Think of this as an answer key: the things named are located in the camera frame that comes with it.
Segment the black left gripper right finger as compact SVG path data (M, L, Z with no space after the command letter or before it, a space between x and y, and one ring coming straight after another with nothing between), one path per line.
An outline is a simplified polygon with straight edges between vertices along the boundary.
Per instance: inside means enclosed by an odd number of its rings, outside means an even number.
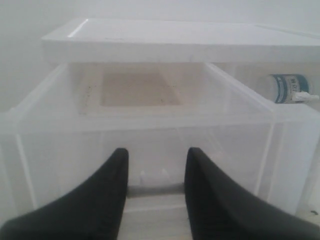
M184 194L194 240L318 240L320 227L261 200L200 148L187 152Z

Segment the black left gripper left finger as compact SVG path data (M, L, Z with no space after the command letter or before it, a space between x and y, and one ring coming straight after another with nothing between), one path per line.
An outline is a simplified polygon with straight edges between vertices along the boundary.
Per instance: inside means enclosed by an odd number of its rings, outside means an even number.
M129 152L117 148L86 181L47 205L8 220L2 240L116 240L128 190Z

